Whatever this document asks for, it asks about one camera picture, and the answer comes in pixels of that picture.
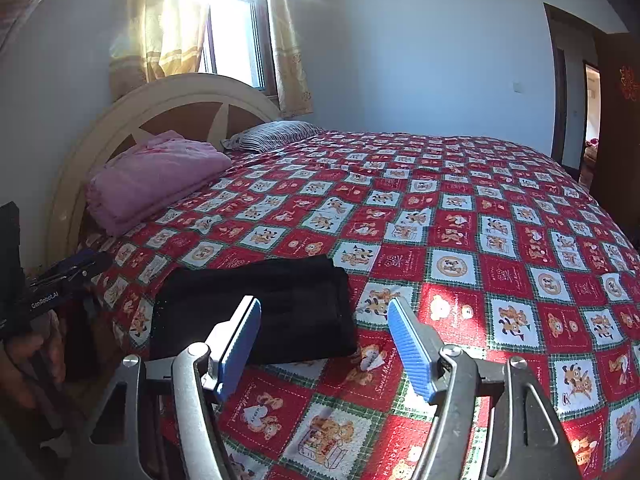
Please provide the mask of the cream wooden headboard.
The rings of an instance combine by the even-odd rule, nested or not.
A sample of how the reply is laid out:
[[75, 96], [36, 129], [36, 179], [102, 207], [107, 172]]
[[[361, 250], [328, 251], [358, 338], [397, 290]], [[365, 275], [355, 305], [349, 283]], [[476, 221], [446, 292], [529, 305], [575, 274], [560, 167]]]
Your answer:
[[221, 148], [221, 141], [235, 133], [280, 118], [274, 99], [219, 75], [171, 76], [123, 96], [63, 162], [48, 221], [46, 263], [56, 263], [75, 251], [86, 211], [85, 180], [127, 148], [168, 130]]

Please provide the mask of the red paper door decoration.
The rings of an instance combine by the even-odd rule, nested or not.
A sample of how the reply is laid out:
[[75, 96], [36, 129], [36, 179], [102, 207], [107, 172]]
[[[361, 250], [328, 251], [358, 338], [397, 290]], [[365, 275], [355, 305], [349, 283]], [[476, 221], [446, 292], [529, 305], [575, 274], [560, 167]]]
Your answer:
[[636, 79], [634, 69], [628, 65], [620, 66], [620, 93], [624, 99], [631, 102], [640, 100], [640, 82]]

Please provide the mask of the brown door frame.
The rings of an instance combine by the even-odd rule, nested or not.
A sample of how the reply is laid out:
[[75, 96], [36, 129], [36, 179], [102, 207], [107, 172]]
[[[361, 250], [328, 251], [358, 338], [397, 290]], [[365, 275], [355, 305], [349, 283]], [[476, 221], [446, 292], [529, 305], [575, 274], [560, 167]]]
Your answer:
[[592, 171], [587, 144], [599, 140], [601, 75], [597, 42], [604, 31], [547, 3], [554, 65], [555, 112], [551, 158], [574, 180]]

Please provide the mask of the grey striped pillow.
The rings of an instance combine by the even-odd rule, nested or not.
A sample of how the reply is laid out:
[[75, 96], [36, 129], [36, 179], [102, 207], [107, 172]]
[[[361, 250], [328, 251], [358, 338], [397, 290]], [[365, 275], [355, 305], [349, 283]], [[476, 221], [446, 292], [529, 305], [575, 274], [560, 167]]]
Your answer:
[[227, 152], [265, 153], [322, 133], [323, 129], [302, 120], [265, 122], [221, 141]]

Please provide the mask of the window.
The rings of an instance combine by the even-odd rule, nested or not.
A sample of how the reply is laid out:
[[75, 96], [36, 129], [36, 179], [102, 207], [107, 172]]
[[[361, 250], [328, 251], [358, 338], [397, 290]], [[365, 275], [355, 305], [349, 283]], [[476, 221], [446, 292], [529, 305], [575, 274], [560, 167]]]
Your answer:
[[277, 95], [267, 0], [208, 0], [201, 73], [231, 77]]

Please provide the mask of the brown wooden door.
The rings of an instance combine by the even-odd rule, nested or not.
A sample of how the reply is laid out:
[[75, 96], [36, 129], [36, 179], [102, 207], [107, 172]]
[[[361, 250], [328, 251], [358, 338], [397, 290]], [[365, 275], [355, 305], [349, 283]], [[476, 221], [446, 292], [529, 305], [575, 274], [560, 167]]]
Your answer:
[[612, 216], [628, 214], [639, 200], [639, 101], [620, 93], [620, 66], [639, 81], [639, 43], [629, 32], [606, 34], [597, 42], [601, 75], [601, 125], [593, 196]]

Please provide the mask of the yellow patterned curtain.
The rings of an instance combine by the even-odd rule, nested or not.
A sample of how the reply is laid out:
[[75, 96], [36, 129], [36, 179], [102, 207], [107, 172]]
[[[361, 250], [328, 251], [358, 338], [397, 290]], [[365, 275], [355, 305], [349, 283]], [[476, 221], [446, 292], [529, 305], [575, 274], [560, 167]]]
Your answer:
[[311, 114], [312, 95], [288, 0], [267, 0], [274, 78], [281, 116]]

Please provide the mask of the yellow curtain left side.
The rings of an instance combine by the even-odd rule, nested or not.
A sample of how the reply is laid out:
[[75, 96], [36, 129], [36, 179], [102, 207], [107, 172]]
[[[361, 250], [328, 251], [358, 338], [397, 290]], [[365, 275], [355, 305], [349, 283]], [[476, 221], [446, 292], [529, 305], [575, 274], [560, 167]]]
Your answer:
[[111, 47], [112, 99], [197, 72], [207, 11], [206, 0], [126, 0], [126, 23]]

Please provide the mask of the red patchwork bedspread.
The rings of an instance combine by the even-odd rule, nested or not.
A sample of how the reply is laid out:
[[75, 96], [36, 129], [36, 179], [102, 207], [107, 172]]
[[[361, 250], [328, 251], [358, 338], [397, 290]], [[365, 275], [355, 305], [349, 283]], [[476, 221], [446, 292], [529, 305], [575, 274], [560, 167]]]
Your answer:
[[471, 356], [529, 362], [578, 469], [631, 470], [639, 433], [639, 255], [551, 158], [491, 138], [329, 131], [235, 156], [219, 179], [121, 237], [96, 292], [118, 343], [146, 350], [177, 266], [329, 257], [357, 348], [251, 368], [220, 414], [242, 479], [407, 479], [434, 408], [402, 370], [388, 306]]

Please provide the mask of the pink folded blanket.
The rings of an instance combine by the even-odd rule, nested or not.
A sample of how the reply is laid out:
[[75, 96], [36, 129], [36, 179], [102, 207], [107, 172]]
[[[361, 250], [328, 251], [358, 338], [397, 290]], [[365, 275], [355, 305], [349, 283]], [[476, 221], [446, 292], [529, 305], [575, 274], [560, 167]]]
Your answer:
[[169, 130], [93, 171], [85, 187], [87, 210], [107, 234], [121, 236], [230, 167], [231, 159], [212, 144]]

